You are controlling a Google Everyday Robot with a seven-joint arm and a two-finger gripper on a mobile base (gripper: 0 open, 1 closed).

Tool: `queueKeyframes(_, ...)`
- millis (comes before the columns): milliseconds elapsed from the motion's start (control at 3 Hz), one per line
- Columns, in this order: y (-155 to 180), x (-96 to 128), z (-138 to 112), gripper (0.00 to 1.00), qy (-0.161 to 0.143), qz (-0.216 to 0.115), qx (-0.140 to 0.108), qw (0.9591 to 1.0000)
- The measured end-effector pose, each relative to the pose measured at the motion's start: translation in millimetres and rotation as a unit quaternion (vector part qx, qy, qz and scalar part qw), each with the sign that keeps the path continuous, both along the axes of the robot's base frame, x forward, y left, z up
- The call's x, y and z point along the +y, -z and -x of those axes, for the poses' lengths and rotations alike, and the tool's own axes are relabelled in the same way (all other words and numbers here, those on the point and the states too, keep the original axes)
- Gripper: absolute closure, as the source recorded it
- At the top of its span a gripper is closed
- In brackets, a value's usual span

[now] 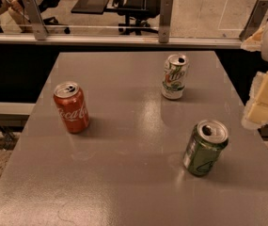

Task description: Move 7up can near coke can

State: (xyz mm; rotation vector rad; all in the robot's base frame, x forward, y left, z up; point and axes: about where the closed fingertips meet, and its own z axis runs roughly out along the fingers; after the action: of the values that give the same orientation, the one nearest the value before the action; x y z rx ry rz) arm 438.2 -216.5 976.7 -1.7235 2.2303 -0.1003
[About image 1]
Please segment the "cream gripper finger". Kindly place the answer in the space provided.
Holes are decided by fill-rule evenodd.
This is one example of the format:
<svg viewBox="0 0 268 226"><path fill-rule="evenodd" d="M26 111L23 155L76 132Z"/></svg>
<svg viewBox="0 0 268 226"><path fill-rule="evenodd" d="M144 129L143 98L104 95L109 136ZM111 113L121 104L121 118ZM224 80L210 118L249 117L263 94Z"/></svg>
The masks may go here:
<svg viewBox="0 0 268 226"><path fill-rule="evenodd" d="M253 78L242 116L245 129L257 130L268 122L268 71L257 72Z"/></svg>
<svg viewBox="0 0 268 226"><path fill-rule="evenodd" d="M264 27L260 27L253 35L242 42L241 48L248 52L259 52L261 50L261 42Z"/></svg>

